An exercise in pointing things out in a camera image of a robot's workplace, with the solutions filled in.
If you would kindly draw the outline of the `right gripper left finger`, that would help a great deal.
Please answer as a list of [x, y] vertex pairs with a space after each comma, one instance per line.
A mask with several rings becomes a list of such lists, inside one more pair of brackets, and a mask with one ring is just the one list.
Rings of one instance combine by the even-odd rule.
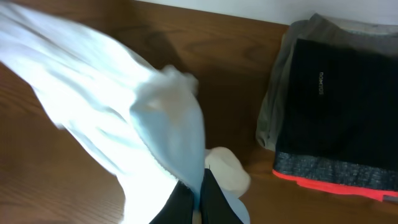
[[193, 192], [178, 181], [163, 209], [150, 224], [192, 224]]

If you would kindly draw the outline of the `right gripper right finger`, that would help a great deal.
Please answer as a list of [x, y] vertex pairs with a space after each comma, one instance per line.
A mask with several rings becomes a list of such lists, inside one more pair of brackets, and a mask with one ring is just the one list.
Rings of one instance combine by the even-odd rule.
[[202, 224], [243, 224], [233, 212], [211, 170], [205, 169], [200, 193]]

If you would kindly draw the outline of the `white t-shirt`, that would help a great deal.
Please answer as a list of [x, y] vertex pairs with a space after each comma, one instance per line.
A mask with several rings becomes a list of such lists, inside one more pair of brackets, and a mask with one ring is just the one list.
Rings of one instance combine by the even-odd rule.
[[250, 178], [229, 149], [206, 149], [193, 75], [158, 70], [104, 33], [10, 1], [1, 2], [1, 62], [32, 87], [58, 128], [117, 177], [124, 223], [150, 223], [178, 181], [194, 194], [192, 223], [201, 223], [205, 169], [249, 223], [240, 196]]

